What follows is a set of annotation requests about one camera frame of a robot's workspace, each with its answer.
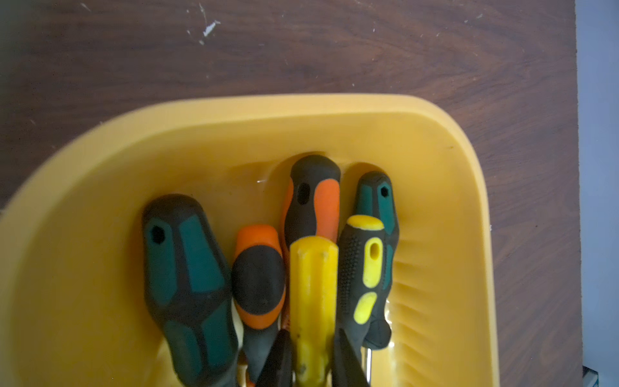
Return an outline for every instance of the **yellow screwdriver handle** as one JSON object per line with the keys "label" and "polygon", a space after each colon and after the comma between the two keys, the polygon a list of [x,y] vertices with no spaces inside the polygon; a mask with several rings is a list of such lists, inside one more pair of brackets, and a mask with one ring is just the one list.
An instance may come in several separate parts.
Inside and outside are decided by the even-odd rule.
{"label": "yellow screwdriver handle", "polygon": [[323,237],[290,246],[290,336],[299,387],[324,386],[331,369],[337,254],[337,245]]}

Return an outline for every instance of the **screwdriver handle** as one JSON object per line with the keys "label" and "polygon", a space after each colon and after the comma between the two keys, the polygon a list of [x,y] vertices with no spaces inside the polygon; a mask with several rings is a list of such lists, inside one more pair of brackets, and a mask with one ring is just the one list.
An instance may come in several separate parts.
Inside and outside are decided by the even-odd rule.
{"label": "screwdriver handle", "polygon": [[384,225],[380,219],[353,215],[338,241],[337,322],[361,361],[361,345],[370,327],[370,315],[381,289]]}
{"label": "screwdriver handle", "polygon": [[340,168],[321,155],[305,156],[290,170],[282,212],[282,248],[288,262],[290,245],[316,235],[337,241],[340,217]]}
{"label": "screwdriver handle", "polygon": [[400,238],[393,187],[385,173],[368,172],[359,179],[355,213],[377,217],[385,226],[386,260],[381,279],[382,286],[377,292],[378,297],[372,310],[370,328],[363,342],[364,347],[379,350],[387,347],[391,340],[391,327],[385,320],[384,311],[393,283],[393,256]]}
{"label": "screwdriver handle", "polygon": [[324,386],[333,352],[337,245],[304,237],[290,246],[290,337],[298,387]]}
{"label": "screwdriver handle", "polygon": [[286,329],[277,334],[256,387],[292,387],[292,340]]}
{"label": "screwdriver handle", "polygon": [[286,294],[285,273],[275,228],[257,224],[238,232],[232,291],[245,325],[243,351],[250,386],[258,380],[277,336],[277,318]]}
{"label": "screwdriver handle", "polygon": [[343,328],[333,337],[333,387],[370,387]]}
{"label": "screwdriver handle", "polygon": [[144,298],[187,387],[236,386],[230,268],[200,204],[171,194],[142,215]]}

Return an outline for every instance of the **wooden table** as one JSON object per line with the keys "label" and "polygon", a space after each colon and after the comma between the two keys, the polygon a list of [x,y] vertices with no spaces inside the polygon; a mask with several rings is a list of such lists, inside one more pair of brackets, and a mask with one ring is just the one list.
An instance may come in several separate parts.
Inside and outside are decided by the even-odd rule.
{"label": "wooden table", "polygon": [[486,177],[502,385],[581,385],[574,2],[201,5],[203,12],[186,0],[24,6],[3,63],[2,202],[88,128],[157,102],[257,93],[423,97],[462,126]]}

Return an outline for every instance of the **white wall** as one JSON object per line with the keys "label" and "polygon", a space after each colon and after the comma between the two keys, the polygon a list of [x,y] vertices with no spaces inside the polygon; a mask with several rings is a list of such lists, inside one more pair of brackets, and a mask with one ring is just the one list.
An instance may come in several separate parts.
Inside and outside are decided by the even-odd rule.
{"label": "white wall", "polygon": [[619,0],[576,0],[584,365],[619,386]]}

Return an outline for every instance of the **yellow plastic tray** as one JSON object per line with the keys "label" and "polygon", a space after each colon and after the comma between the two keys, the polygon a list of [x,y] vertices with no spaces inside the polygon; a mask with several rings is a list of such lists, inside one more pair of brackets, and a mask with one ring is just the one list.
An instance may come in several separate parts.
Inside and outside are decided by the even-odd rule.
{"label": "yellow plastic tray", "polygon": [[317,151],[342,169],[342,222],[369,164],[394,185],[393,337],[373,385],[498,386],[479,162],[444,111],[396,95],[166,103],[58,152],[0,219],[0,385],[178,386],[144,304],[143,206],[194,196],[231,258],[242,226],[278,224],[290,166]]}

